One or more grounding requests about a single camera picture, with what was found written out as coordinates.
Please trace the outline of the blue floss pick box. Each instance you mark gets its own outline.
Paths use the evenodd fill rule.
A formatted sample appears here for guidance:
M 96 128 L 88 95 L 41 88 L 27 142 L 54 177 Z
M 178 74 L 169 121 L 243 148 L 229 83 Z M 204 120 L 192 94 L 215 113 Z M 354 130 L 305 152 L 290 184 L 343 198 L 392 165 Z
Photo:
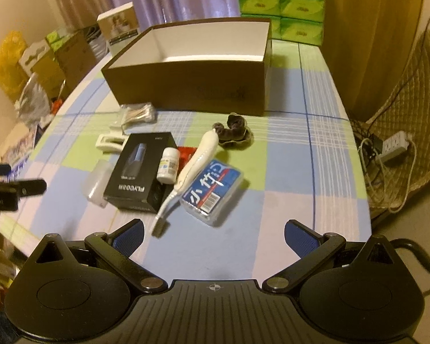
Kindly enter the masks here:
M 243 181 L 243 173 L 217 159 L 211 160 L 180 197 L 186 212 L 214 226 Z

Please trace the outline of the white product box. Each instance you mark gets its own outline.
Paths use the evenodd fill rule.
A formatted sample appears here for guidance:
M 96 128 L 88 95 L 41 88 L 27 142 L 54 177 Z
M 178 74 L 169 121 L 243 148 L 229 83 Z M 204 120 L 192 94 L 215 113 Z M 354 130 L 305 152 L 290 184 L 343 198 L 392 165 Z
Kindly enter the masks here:
M 117 55 L 140 33 L 133 2 L 99 14 L 97 23 L 112 56 Z

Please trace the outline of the white electric toothbrush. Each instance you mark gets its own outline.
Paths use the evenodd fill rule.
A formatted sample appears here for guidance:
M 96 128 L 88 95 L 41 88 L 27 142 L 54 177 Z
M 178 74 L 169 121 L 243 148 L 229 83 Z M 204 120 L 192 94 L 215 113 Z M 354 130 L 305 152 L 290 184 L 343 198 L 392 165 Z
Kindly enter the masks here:
M 203 135 L 200 144 L 193 154 L 192 158 L 184 166 L 176 179 L 172 191 L 166 199 L 159 211 L 157 212 L 151 226 L 151 235 L 159 238 L 165 225 L 165 212 L 173 199 L 184 194 L 184 191 L 189 188 L 192 181 L 200 174 L 205 166 L 212 160 L 215 155 L 216 148 L 219 143 L 219 137 L 215 129 L 211 129 Z

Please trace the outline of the white power strip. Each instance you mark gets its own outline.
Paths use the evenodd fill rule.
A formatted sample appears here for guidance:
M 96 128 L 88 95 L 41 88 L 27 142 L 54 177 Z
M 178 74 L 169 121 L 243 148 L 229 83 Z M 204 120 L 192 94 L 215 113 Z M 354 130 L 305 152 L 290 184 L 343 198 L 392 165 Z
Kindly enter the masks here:
M 383 142 L 382 151 L 374 161 L 382 163 L 390 161 L 406 152 L 408 147 L 408 135 L 404 130 L 400 130 Z

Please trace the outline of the white pill bottle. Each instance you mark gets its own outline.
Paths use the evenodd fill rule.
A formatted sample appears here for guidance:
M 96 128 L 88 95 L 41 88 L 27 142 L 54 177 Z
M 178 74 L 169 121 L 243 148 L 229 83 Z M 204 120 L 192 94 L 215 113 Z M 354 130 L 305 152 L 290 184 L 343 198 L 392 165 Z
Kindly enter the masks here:
M 173 185 L 179 171 L 180 151 L 178 148 L 165 148 L 158 170 L 157 181 L 165 185 Z

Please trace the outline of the yellow plastic bag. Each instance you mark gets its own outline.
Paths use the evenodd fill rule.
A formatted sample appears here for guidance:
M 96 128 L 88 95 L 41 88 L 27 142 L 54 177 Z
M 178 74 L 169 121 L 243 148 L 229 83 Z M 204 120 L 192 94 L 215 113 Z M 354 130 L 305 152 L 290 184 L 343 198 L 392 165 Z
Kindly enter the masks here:
M 28 76 L 19 60 L 28 48 L 21 32 L 12 30 L 0 44 L 0 88 L 11 103 L 15 103 L 22 94 Z

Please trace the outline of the black shaver box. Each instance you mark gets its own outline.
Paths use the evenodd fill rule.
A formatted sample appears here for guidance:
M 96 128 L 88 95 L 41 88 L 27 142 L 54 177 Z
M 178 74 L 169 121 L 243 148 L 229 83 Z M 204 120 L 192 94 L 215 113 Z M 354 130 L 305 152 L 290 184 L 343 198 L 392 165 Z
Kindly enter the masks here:
M 131 134 L 112 171 L 104 199 L 121 210 L 156 214 L 166 185 L 157 180 L 165 148 L 174 148 L 170 132 Z

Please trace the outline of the brown cardboard boxes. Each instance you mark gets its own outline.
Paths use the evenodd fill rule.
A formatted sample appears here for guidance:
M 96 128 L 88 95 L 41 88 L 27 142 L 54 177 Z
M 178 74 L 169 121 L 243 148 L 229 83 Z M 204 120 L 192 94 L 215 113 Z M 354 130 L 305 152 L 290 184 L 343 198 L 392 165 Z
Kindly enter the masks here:
M 98 63 L 91 42 L 100 37 L 97 26 L 54 30 L 25 49 L 18 63 L 26 75 L 37 74 L 49 100 L 66 99 Z

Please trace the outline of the red foil packet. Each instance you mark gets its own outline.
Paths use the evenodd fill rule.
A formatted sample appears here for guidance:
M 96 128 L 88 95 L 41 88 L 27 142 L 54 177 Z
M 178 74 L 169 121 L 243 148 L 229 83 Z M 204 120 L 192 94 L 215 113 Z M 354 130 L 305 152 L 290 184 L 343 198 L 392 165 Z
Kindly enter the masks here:
M 196 148 L 179 146 L 179 168 L 182 169 L 196 152 Z

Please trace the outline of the brown cardboard storage box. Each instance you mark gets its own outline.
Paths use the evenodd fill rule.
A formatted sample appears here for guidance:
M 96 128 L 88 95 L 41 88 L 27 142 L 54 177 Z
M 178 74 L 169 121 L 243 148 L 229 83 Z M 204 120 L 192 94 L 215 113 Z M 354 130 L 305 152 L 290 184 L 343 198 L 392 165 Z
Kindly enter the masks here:
M 146 29 L 101 72 L 120 105 L 261 116 L 271 60 L 270 19 L 196 19 Z

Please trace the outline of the clear plastic cup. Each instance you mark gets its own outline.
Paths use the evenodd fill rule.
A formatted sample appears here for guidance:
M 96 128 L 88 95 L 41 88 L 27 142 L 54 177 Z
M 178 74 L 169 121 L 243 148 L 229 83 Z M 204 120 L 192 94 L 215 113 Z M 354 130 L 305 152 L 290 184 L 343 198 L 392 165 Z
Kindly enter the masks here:
M 82 194 L 98 207 L 104 208 L 107 205 L 104 192 L 113 169 L 111 162 L 99 160 L 82 184 Z

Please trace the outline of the bag of cotton swabs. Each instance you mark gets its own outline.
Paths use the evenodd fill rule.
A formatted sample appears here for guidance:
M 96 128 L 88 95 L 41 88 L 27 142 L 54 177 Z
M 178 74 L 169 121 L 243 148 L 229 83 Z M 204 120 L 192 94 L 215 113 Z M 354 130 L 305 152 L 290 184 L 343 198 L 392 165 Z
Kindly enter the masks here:
M 156 120 L 157 111 L 152 103 L 122 105 L 110 129 L 120 131 L 137 124 L 152 124 Z

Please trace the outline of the dark brown hair scrunchie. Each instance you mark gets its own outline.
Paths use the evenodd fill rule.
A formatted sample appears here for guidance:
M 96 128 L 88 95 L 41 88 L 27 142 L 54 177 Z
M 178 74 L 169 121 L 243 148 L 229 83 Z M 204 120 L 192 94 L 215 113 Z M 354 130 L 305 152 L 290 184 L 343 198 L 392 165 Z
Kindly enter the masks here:
M 253 142 L 253 133 L 246 119 L 240 114 L 231 113 L 226 124 L 215 123 L 212 128 L 218 136 L 218 144 L 222 148 L 243 149 Z

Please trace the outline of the plaid tablecloth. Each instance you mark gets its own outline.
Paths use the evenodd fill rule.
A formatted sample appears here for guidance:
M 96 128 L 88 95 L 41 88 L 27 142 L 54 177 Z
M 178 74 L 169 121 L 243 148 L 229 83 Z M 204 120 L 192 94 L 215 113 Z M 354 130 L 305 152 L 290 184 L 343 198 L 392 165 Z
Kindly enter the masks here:
M 25 255 L 48 233 L 81 240 L 134 218 L 87 200 L 82 185 L 104 158 L 95 146 L 119 105 L 99 67 L 63 104 L 21 177 L 46 181 L 44 195 L 23 199 L 0 215 L 0 233 Z M 263 281 L 297 256 L 284 240 L 288 220 L 350 241 L 371 232 L 367 194 L 352 128 L 321 51 L 273 42 L 268 113 L 250 116 L 251 146 L 217 152 L 243 180 L 214 226 L 173 205 L 161 237 L 146 236 L 133 260 L 167 281 Z

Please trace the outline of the quilted tan chair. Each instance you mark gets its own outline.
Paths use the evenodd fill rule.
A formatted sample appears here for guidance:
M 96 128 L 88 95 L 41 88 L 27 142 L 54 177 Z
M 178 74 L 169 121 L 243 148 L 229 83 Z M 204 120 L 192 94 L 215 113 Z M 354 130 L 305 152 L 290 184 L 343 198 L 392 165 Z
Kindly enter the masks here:
M 385 104 L 368 122 L 353 120 L 351 126 L 371 218 L 399 209 L 430 183 L 430 30 Z M 382 144 L 398 132 L 405 134 L 405 151 L 380 162 Z

